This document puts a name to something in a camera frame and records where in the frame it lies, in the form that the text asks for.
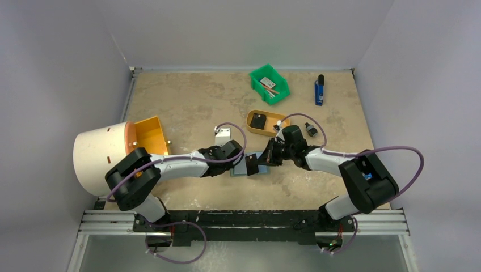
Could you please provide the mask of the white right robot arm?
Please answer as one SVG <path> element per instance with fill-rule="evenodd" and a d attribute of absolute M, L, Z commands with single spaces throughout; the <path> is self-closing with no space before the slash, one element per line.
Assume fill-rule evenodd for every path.
<path fill-rule="evenodd" d="M 399 193 L 398 184 L 375 153 L 365 150 L 360 154 L 342 154 L 309 145 L 297 125 L 287 126 L 271 138 L 256 162 L 275 167 L 286 160 L 307 171 L 342 178 L 346 194 L 319 208 L 319 225 L 327 231 L 337 227 L 342 218 L 368 214 Z"/>

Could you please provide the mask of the black credit card stack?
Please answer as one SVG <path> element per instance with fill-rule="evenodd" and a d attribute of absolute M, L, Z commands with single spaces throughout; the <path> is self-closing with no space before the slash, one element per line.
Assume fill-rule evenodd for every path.
<path fill-rule="evenodd" d="M 250 127 L 254 129 L 264 130 L 266 121 L 266 115 L 255 113 L 250 122 Z"/>

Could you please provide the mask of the teal card holder wallet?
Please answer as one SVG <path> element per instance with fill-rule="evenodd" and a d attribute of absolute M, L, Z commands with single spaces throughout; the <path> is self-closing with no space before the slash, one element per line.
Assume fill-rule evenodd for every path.
<path fill-rule="evenodd" d="M 269 174 L 270 170 L 268 166 L 257 163 L 257 159 L 261 154 L 261 151 L 246 152 L 242 158 L 236 162 L 234 168 L 230 170 L 230 176 L 240 177 Z"/>

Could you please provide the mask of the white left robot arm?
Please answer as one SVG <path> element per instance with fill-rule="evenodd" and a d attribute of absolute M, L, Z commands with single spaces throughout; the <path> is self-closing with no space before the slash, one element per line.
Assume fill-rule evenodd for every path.
<path fill-rule="evenodd" d="M 141 147 L 123 158 L 105 175 L 107 199 L 121 211 L 135 211 L 156 232 L 169 224 L 168 211 L 151 191 L 157 183 L 182 177 L 214 177 L 234 168 L 242 146 L 230 140 L 222 146 L 201 148 L 185 155 L 149 154 Z"/>

